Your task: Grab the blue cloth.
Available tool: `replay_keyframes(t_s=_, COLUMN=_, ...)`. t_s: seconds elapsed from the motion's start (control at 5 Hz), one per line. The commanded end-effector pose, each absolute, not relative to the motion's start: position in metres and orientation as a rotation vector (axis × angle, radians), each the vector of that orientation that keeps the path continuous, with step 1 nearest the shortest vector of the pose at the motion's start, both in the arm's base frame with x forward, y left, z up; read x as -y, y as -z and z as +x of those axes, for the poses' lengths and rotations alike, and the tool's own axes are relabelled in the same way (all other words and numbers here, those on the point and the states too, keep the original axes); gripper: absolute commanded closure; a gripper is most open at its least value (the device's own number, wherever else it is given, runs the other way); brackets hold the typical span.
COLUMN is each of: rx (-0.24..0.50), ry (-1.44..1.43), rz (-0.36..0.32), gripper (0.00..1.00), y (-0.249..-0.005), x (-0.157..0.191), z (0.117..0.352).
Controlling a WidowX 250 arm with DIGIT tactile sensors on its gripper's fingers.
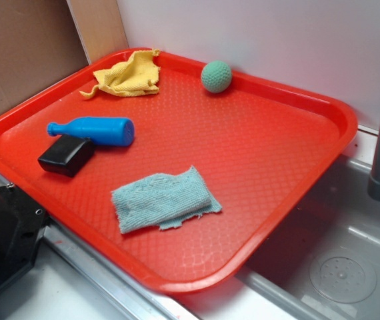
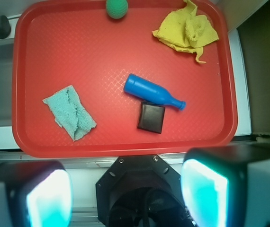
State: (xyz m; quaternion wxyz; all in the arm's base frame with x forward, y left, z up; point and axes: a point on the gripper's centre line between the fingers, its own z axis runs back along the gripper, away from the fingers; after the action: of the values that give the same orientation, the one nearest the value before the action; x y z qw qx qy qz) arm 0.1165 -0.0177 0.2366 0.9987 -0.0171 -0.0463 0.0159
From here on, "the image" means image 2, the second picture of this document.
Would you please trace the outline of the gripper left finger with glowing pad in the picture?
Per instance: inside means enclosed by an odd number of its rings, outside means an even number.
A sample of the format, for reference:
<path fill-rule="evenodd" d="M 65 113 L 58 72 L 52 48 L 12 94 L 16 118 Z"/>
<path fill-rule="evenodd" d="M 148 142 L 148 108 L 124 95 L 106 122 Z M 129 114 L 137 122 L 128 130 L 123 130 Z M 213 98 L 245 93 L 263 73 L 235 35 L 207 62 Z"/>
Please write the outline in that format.
<path fill-rule="evenodd" d="M 61 162 L 0 163 L 0 227 L 67 227 L 72 199 Z"/>

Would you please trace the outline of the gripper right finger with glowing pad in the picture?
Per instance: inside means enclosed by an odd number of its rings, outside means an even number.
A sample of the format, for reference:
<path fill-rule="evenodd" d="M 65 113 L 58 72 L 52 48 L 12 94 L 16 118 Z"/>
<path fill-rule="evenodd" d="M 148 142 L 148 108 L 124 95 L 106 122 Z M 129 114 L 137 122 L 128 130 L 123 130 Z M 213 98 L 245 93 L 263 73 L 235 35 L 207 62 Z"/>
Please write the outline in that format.
<path fill-rule="evenodd" d="M 192 148 L 181 192 L 199 227 L 270 227 L 270 144 Z"/>

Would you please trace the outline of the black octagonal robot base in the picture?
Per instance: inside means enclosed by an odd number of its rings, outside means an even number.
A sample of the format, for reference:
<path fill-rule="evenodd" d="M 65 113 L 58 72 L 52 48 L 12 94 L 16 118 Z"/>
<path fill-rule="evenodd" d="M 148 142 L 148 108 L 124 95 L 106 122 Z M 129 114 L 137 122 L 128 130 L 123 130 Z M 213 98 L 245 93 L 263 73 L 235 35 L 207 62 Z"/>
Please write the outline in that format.
<path fill-rule="evenodd" d="M 194 227 L 180 180 L 158 155 L 118 157 L 96 182 L 98 220 L 107 227 Z"/>

